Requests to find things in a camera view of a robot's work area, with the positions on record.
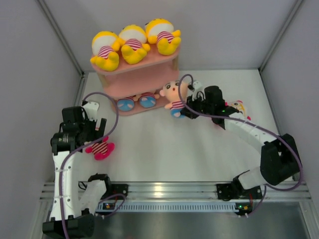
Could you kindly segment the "white pink bear plush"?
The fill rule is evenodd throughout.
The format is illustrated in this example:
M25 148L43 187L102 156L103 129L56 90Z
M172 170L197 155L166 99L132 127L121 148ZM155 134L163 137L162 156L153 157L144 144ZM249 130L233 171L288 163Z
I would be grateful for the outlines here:
M85 149L86 153L93 154L93 157L97 161L106 159L115 150L114 143L108 143L107 139L101 143L95 143Z
M241 100L232 101L232 102L225 102L226 106L231 106L237 109L245 118L248 120L251 120L251 117L248 115L248 110L244 106L243 102Z

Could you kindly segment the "yellow frog plush toy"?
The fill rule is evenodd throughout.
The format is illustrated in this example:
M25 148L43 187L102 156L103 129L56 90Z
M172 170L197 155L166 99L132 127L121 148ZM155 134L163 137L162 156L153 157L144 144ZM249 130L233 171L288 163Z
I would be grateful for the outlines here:
M181 43L181 31L164 19L155 18L145 24L145 33L149 44L156 45L158 53L169 56L175 53Z

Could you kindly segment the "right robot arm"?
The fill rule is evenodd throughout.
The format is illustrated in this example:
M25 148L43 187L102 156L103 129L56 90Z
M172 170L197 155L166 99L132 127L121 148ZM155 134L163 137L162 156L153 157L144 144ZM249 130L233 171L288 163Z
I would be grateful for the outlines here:
M302 164L294 138L289 134L276 135L250 121L240 102L227 103L218 86L206 88L189 85L191 96L184 102L181 114L190 119L198 116L211 118L222 129L232 132L261 156L260 165L234 177L233 197L243 198L257 186L276 185L296 173L303 174Z

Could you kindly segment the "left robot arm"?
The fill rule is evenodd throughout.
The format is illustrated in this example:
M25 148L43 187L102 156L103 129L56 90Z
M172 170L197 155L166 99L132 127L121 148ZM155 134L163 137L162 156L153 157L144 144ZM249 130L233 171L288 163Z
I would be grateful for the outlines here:
M52 239L89 238L94 232L94 213L102 199L112 195L113 187L107 174L94 174L79 196L79 163L86 158L84 145L101 142L106 119L97 127L99 104L88 102L83 106L62 110L63 122L52 137L52 157L55 184L52 210L42 232Z

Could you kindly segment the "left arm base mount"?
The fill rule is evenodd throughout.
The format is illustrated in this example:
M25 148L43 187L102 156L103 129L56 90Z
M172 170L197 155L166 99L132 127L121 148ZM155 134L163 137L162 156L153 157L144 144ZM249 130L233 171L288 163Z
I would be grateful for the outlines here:
M101 197L102 199L106 199L107 197L113 196L115 194L123 194L125 196L128 195L129 185L128 184L110 184L106 186L106 192Z

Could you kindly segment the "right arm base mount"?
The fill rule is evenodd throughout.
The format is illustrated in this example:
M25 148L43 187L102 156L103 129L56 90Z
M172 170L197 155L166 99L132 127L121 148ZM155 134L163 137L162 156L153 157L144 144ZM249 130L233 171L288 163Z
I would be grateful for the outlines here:
M232 186L231 183L216 184L217 198L222 201L230 201L237 199L262 199L263 194L260 186L251 188L237 190Z

